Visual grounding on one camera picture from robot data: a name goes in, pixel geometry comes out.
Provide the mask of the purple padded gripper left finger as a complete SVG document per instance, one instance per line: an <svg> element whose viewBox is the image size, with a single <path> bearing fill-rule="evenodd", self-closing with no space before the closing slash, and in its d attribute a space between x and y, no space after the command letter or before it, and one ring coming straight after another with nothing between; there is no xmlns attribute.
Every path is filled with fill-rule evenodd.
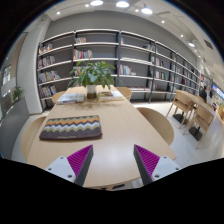
<svg viewBox="0 0 224 224"><path fill-rule="evenodd" d="M82 186L93 157L93 146L86 146L68 157L59 156L46 171Z"/></svg>

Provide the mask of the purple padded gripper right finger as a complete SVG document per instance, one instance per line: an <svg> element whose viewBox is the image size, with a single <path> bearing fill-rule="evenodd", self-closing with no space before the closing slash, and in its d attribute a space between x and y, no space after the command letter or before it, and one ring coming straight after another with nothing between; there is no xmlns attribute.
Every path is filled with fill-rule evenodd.
<svg viewBox="0 0 224 224"><path fill-rule="evenodd" d="M139 145L134 145L133 154L143 185L148 185L180 170L180 167L168 156L158 156Z"/></svg>

